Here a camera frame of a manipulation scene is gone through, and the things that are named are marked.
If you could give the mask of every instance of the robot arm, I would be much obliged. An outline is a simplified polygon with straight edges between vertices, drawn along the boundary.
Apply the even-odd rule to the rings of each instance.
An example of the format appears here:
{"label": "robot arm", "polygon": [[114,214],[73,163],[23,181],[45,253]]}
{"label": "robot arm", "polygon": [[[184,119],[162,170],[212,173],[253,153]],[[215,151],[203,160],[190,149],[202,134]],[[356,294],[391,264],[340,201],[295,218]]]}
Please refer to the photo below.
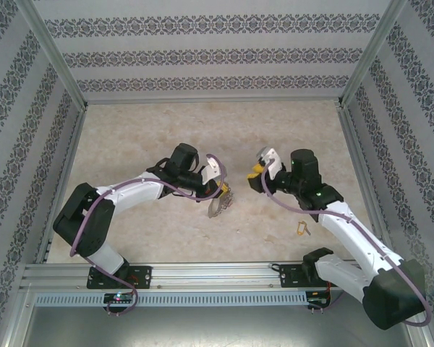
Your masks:
{"label": "robot arm", "polygon": [[[219,176],[223,179],[224,175],[213,158],[208,158],[207,166],[203,166],[198,172],[193,172],[192,164],[195,162],[198,166],[198,160],[196,149],[182,143],[175,148],[170,158],[160,160],[137,179],[161,180],[173,187],[194,192],[196,197],[209,197],[219,188],[215,179]],[[119,184],[92,187],[83,183],[77,186],[54,221],[55,232],[72,246],[90,206],[103,193],[111,191],[115,186]],[[216,197],[227,188],[224,184]],[[88,219],[82,238],[77,244],[77,253],[106,272],[124,279],[129,263],[106,242],[111,219],[137,204],[161,199],[172,192],[172,189],[161,183],[144,181],[126,185],[107,195],[98,203]]]}
{"label": "robot arm", "polygon": [[[327,248],[318,249],[304,256],[302,269],[309,280],[322,279],[343,288],[362,302],[368,317],[381,329],[404,321],[424,310],[422,303],[411,288],[386,260],[397,264],[425,296],[425,275],[422,266],[415,260],[405,261],[391,251],[369,231],[350,210],[344,198],[331,186],[322,183],[318,173],[318,160],[311,150],[295,150],[291,153],[291,172],[281,162],[273,148],[263,148],[258,161],[248,175],[250,186],[264,192],[263,167],[268,167],[266,186],[271,194],[277,190],[296,197],[303,210],[324,210],[345,215],[347,219],[329,214],[312,214],[312,218],[327,228],[346,247],[357,261],[359,268],[352,266]],[[355,221],[384,255],[352,225]]]}

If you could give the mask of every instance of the enclosure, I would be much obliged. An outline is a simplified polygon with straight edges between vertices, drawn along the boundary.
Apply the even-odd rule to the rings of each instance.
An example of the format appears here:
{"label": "enclosure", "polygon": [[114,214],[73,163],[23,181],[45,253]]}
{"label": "enclosure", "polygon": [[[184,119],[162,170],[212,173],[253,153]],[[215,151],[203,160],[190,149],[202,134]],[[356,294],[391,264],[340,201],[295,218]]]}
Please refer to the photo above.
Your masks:
{"label": "enclosure", "polygon": [[[234,201],[115,216],[109,244],[153,270],[138,308],[107,317],[113,291],[87,289],[53,222],[78,184],[136,177],[181,142],[222,161]],[[351,296],[310,314],[281,287],[275,262],[355,260],[250,188],[267,145],[286,164],[313,150],[365,226],[424,267],[428,326],[379,330]],[[92,344],[434,346],[434,0],[0,0],[0,346]]]}

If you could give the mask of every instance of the perforated metal strip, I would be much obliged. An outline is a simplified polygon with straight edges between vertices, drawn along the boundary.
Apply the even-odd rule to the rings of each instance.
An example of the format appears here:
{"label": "perforated metal strip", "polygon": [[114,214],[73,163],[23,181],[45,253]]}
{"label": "perforated metal strip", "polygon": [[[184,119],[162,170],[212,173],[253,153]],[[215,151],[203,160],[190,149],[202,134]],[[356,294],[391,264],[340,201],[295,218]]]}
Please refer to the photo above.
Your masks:
{"label": "perforated metal strip", "polygon": [[[103,293],[38,294],[36,307],[102,307]],[[140,293],[138,307],[223,307],[306,305],[304,291],[255,293]],[[113,304],[118,307],[129,304]]]}

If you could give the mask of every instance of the beige floor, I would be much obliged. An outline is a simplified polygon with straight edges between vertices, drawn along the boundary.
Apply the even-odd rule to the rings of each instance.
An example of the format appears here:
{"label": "beige floor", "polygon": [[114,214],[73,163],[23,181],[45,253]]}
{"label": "beige floor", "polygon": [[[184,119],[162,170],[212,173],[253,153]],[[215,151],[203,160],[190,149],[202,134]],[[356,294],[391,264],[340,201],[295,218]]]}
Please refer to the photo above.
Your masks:
{"label": "beige floor", "polygon": [[[246,175],[266,145],[287,164],[291,151],[312,149],[323,180],[370,225],[332,101],[90,106],[66,198],[82,182],[103,186],[138,176],[180,142],[196,147],[202,161],[206,153],[222,160],[234,204],[212,219],[207,202],[173,196],[124,212],[113,220],[108,241],[130,262],[301,260],[319,247],[349,259],[335,236],[312,218],[249,188]],[[292,196],[277,196],[296,205]],[[311,236],[296,234],[301,220]],[[48,262],[84,260],[70,258],[69,246],[55,235]]]}

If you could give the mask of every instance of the patterned wallpaper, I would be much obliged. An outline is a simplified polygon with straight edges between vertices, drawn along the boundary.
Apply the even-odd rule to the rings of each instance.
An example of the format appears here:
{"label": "patterned wallpaper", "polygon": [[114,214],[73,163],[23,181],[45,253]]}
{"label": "patterned wallpaper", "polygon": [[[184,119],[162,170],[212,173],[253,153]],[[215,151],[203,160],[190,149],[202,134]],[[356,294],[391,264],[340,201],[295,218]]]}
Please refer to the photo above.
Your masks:
{"label": "patterned wallpaper", "polygon": [[388,3],[35,1],[89,102],[339,97]]}
{"label": "patterned wallpaper", "polygon": [[434,0],[408,1],[349,112],[393,246],[425,267],[434,335]]}
{"label": "patterned wallpaper", "polygon": [[78,110],[12,0],[0,0],[0,327],[35,261]]}

